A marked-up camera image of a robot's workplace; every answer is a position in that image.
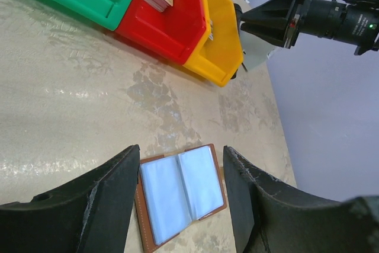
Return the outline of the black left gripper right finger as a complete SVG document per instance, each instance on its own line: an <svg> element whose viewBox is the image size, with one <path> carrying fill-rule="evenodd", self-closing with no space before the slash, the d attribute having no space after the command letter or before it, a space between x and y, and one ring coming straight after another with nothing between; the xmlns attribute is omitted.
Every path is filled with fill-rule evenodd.
<svg viewBox="0 0 379 253"><path fill-rule="evenodd" d="M378 252L377 196L314 196L230 146L223 169L237 252Z"/></svg>

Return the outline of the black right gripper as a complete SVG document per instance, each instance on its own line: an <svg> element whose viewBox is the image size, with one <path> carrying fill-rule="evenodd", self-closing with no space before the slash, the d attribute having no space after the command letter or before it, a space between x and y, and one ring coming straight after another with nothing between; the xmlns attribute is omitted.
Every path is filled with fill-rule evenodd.
<svg viewBox="0 0 379 253"><path fill-rule="evenodd" d="M269 0L244 12L240 29L284 48L308 34L356 47L354 54L378 51L378 8L337 0Z"/></svg>

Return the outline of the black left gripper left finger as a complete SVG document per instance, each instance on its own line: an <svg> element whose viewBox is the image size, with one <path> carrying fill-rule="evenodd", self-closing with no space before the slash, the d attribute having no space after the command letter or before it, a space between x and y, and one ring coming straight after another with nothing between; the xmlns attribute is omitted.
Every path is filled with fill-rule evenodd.
<svg viewBox="0 0 379 253"><path fill-rule="evenodd" d="M1 205L1 252L123 252L139 165L131 145L28 203Z"/></svg>

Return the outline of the brown leather card holder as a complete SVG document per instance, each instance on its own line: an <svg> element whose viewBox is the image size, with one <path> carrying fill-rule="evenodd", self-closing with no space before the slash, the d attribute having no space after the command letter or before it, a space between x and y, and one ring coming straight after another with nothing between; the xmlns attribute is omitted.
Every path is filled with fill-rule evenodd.
<svg viewBox="0 0 379 253"><path fill-rule="evenodd" d="M214 145L142 159L135 205L144 252L227 207Z"/></svg>

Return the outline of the silver VIP card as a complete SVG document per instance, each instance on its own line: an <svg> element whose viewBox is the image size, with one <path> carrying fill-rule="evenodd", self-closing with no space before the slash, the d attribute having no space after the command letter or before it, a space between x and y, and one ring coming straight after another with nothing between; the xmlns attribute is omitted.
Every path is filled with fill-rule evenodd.
<svg viewBox="0 0 379 253"><path fill-rule="evenodd" d="M240 31L240 42L243 50L243 68L249 72L266 62L278 49L257 36Z"/></svg>

